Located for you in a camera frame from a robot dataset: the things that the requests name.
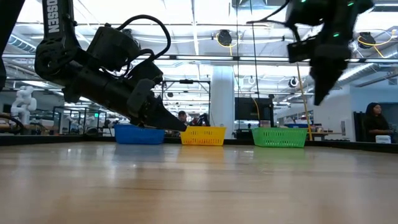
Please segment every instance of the person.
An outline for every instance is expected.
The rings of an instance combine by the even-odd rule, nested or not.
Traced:
[[[185,111],[178,112],[178,119],[187,124],[187,114]]]
[[[387,120],[381,114],[380,104],[368,104],[365,115],[364,127],[368,142],[376,142],[376,136],[378,135],[392,136],[394,134],[394,131],[390,130]]]

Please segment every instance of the column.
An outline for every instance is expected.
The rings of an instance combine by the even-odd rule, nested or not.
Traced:
[[[225,139],[234,131],[234,72],[232,66],[214,66],[210,90],[210,124],[226,127]]]

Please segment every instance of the blue basket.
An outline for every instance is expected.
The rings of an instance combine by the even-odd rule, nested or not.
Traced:
[[[162,144],[164,130],[139,128],[129,124],[114,126],[114,135],[119,144]]]

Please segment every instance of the monitor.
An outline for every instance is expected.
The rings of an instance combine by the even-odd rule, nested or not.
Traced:
[[[235,98],[235,120],[256,121],[259,119],[256,101],[261,121],[274,120],[274,105],[270,98]]]

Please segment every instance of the table surface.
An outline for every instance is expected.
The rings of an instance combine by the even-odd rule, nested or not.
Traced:
[[[398,155],[306,147],[0,147],[1,223],[395,224]]]

